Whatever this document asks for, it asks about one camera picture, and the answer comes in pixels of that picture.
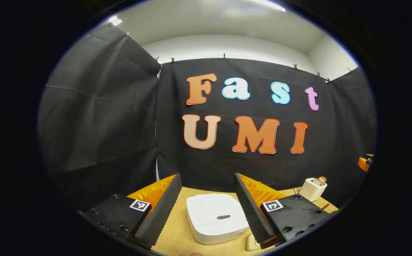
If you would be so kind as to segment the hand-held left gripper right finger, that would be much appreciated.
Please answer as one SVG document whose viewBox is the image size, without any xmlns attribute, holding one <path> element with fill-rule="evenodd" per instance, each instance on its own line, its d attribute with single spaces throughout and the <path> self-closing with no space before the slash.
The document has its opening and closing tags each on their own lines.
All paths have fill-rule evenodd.
<svg viewBox="0 0 412 256">
<path fill-rule="evenodd" d="M 290 245 L 333 218 L 301 194 L 285 196 L 239 173 L 234 175 L 234 189 L 261 249 Z"/>
</svg>

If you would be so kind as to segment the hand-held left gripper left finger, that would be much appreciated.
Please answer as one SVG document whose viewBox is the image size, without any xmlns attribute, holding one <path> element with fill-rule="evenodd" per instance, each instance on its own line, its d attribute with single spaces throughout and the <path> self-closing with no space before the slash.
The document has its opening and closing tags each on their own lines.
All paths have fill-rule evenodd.
<svg viewBox="0 0 412 256">
<path fill-rule="evenodd" d="M 113 237 L 151 249 L 165 227 L 181 188 L 181 175 L 174 174 L 129 195 L 114 194 L 79 214 Z"/>
</svg>

